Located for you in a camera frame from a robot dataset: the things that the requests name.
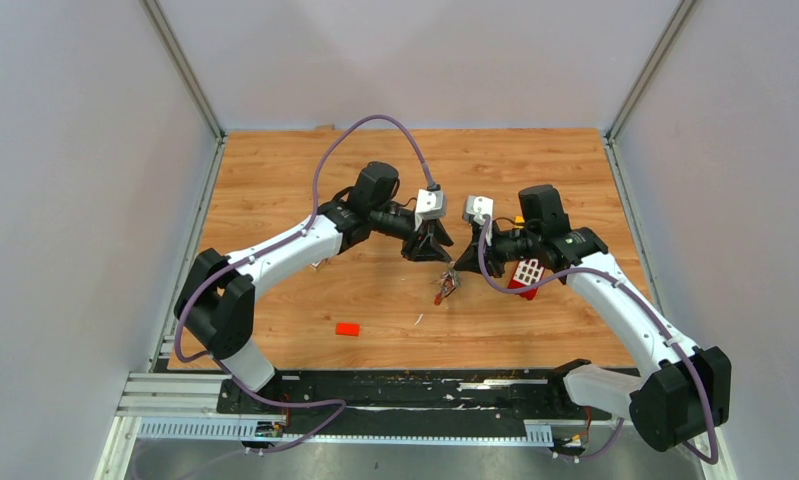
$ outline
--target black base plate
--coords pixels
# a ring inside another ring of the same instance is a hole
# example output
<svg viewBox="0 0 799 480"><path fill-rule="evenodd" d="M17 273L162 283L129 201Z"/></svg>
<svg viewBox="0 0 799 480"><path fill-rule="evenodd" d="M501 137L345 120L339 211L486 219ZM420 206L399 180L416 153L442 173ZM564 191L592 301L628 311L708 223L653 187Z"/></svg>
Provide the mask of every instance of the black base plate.
<svg viewBox="0 0 799 480"><path fill-rule="evenodd" d="M634 369L618 370L636 374ZM273 400L309 402L342 398L346 411L321 433L333 435L521 437L526 419L584 420L583 409L556 413L550 387L539 382L550 369L520 370L287 370L260 394ZM489 388L461 384L497 383ZM290 409L287 433L306 433L336 407ZM222 384L217 411L280 413L258 403L233 382ZM594 420L610 418L593 409Z"/></svg>

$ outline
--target gray floor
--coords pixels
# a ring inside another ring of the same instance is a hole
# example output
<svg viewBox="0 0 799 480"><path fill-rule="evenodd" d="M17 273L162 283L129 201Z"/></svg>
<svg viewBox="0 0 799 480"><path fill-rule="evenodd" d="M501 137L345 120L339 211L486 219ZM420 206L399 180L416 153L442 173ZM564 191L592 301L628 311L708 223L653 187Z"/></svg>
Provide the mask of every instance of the gray floor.
<svg viewBox="0 0 799 480"><path fill-rule="evenodd" d="M610 428L591 429L599 447ZM258 457L236 455L201 468L208 460L242 450L221 441L151 440L135 449L137 477L170 480L196 471L191 479L320 479L320 480L443 480L443 479L702 479L698 461L680 449L651 450L634 429L624 430L617 444L600 459L573 465L552 460L537 448L338 445L312 443L288 452ZM132 473L127 479L137 480Z"/></svg>

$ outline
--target small red object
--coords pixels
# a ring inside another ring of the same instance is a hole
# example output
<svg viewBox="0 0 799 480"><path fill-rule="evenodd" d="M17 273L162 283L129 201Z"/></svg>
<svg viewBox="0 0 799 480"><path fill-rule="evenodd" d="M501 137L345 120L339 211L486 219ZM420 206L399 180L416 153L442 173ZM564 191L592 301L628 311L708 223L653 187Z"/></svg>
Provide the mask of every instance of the small red object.
<svg viewBox="0 0 799 480"><path fill-rule="evenodd" d="M334 333L337 335L348 335L350 337L357 337L361 331L361 326L357 323L338 323Z"/></svg>
<svg viewBox="0 0 799 480"><path fill-rule="evenodd" d="M514 270L514 276L508 282L508 288L520 288L531 285L543 277L544 268L540 266L540 262L533 258L531 260L520 260L517 264L517 269ZM533 288L527 292L518 294L521 297L531 300L537 295L537 289Z"/></svg>

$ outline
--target metal frame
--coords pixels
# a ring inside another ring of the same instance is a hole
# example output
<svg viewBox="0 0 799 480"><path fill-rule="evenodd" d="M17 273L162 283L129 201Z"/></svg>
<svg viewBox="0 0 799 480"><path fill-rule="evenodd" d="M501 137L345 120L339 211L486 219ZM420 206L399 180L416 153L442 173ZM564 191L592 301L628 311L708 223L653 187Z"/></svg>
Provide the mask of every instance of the metal frame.
<svg viewBox="0 0 799 480"><path fill-rule="evenodd" d="M169 25L158 0L139 0L146 10L149 20L158 32L161 42L167 50L175 68L179 72L185 87L196 103L203 120L212 135L217 140L217 148L210 162L208 175L199 199L193 227L184 242L183 258L177 277L174 280L173 294L163 312L161 334L150 360L152 366L158 359L169 357L172 349L175 320L169 312L172 311L178 291L183 285L189 270L193 254L195 253L203 226L205 223L208 205L216 184L217 174L222 161L225 148L226 132L220 125L211 108L210 102L202 91L199 82L190 68L175 34ZM649 283L649 289L656 307L660 310L660 297L655 285L655 279L650 269L649 250L644 244L641 232L639 215L631 201L628 192L628 178L622 168L616 139L619 137L634 108L643 96L643 93L653 79L655 72L666 57L674 40L678 36L691 12L697 5L697 0L681 0L668 22L660 39L653 48L648 60L641 70L637 80L623 102L613 124L604 137L606 156L611 167L612 175L620 195L623 210L632 237L638 250L638 255L644 273ZM255 422L283 422L281 415L223 415L216 413L217 395L221 382L229 378L221 374L131 374L126 383L123 397L114 417L110 434L105 449L102 453L98 468L97 479L122 479L124 478L131 459L135 441L138 438L192 438L192 439L243 439L251 436L250 430ZM545 441L547 433L551 432L550 425L572 426L568 420L536 420L526 425L526 437L509 439L490 438L446 438L414 439L414 443L422 441L436 444L462 444L462 445L511 445L532 446ZM724 447L722 432L718 429L718 439L723 461L716 467L703 464L703 471L708 480L734 480L734 468L731 459ZM318 435L312 441L343 442L343 443L393 443L401 444L408 439L384 438L346 438L336 435ZM696 439L700 448L706 447L703 439Z"/></svg>
<svg viewBox="0 0 799 480"><path fill-rule="evenodd" d="M690 18L690 14L697 3L698 0L681 0L678 6L676 6L676 10L670 17L670 21L667 22L664 32L662 32L661 36L658 38L658 42L652 49L652 53L649 54L646 64L644 64L626 100L623 101L623 105L620 107L617 116L611 123L611 128L606 135L609 141L613 142L620 136L620 132L622 132L623 128L626 126L626 122L628 122L629 117L631 117L632 111L634 111L635 106L652 81L652 77L655 75L658 67L661 66L661 62L670 51L670 47L672 47L679 32L685 26L685 22Z"/></svg>
<svg viewBox="0 0 799 480"><path fill-rule="evenodd" d="M175 38L175 33L166 20L166 15L160 3L158 0L140 0L140 4L146 10L149 21L158 32L161 43L163 43L164 48L166 48L166 52L175 65L175 69L178 70L181 79L184 80L184 86L187 87L187 91L190 92L190 96L192 96L193 101L196 102L196 107L202 114L202 119L204 119L205 124L207 124L214 138L217 139L217 142L220 142L225 136L225 131L222 129L219 120L217 120L207 96L199 86L196 74L193 73L193 69L190 68L190 63L187 61L187 57L184 55L184 51L181 49L178 39Z"/></svg>

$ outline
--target debris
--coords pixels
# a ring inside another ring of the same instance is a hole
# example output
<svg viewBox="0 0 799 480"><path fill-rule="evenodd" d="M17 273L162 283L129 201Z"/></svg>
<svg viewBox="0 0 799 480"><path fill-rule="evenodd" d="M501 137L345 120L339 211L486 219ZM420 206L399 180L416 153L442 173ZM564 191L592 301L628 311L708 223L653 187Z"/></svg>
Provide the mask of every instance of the debris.
<svg viewBox="0 0 799 480"><path fill-rule="evenodd" d="M458 272L455 271L452 265L453 264L450 263L446 267L446 271L440 275L440 290L437 292L437 295L434 296L435 305L443 303L443 299L452 295L452 292L460 285L458 283Z"/></svg>
<svg viewBox="0 0 799 480"><path fill-rule="evenodd" d="M311 268L313 268L315 272L318 272L320 270L320 268L322 268L323 265L328 265L329 263L330 263L329 259L326 258L326 259L320 260L319 262L311 263Z"/></svg>

